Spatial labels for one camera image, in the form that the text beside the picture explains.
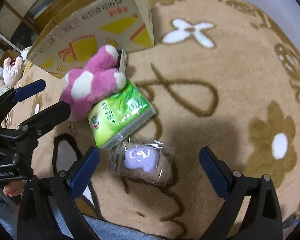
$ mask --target hand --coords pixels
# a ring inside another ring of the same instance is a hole
[[[20,195],[23,189],[23,182],[22,181],[11,181],[3,188],[3,193],[9,197],[14,197]]]

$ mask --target cardboard box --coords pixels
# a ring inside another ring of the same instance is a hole
[[[16,59],[18,56],[20,56],[19,52],[7,49],[0,58],[0,67],[3,67],[3,62],[7,57]]]
[[[126,52],[152,47],[148,0],[74,0],[47,24],[27,59],[62,78],[84,67],[104,44]]]

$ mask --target logo on tissue pack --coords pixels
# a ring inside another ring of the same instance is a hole
[[[97,116],[93,115],[92,118],[91,118],[91,121],[93,123],[93,128],[96,129],[96,130],[98,130],[98,128],[99,128],[99,120],[98,120]]]

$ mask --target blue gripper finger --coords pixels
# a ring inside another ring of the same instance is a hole
[[[23,100],[43,91],[45,88],[46,82],[42,79],[39,79],[29,85],[26,85],[25,87],[17,88],[13,101],[22,102]]]
[[[87,187],[91,176],[93,175],[96,167],[100,161],[99,150],[95,147],[90,147],[86,154],[76,164],[81,165],[79,169],[75,169],[75,175],[71,175],[70,180],[70,198],[74,201],[76,198],[82,196],[85,188]]]
[[[199,162],[206,173],[218,197],[227,199],[229,196],[228,182],[210,155],[202,148],[199,152]]]

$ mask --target white flower pattern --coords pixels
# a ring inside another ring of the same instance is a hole
[[[190,36],[193,36],[196,39],[196,41],[203,47],[212,49],[215,46],[213,41],[202,33],[202,30],[206,30],[214,27],[213,23],[200,22],[197,23],[196,25],[192,25],[183,19],[177,18],[172,21],[172,25],[175,28],[177,28],[177,30],[173,30],[169,32],[163,38],[162,41],[165,44],[173,44],[173,43],[181,42],[189,38]]]

